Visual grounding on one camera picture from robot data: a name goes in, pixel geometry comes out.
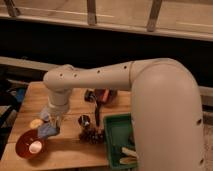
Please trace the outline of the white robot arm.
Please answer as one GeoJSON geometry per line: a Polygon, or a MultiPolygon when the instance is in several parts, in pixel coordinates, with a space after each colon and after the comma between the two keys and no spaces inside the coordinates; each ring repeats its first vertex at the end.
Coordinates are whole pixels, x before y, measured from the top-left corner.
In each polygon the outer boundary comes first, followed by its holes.
{"type": "Polygon", "coordinates": [[[52,115],[68,111],[74,88],[129,91],[138,171],[205,171],[200,92],[180,62],[158,58],[87,70],[64,65],[43,82],[52,115]]]}

